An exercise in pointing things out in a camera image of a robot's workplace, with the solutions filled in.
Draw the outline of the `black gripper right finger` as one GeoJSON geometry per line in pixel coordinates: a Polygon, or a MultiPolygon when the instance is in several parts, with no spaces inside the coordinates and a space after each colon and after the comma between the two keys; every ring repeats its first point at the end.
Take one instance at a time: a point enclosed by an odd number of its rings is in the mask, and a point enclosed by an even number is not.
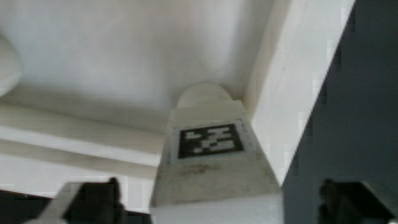
{"type": "Polygon", "coordinates": [[[375,183],[323,181],[318,224],[398,224],[398,196],[375,183]]]}

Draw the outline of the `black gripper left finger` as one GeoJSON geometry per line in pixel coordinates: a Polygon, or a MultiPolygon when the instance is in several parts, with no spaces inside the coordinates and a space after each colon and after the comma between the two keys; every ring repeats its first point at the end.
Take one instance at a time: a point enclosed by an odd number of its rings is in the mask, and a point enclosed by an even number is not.
{"type": "Polygon", "coordinates": [[[124,224],[124,216],[120,184],[112,177],[104,182],[67,182],[28,224],[124,224]]]}

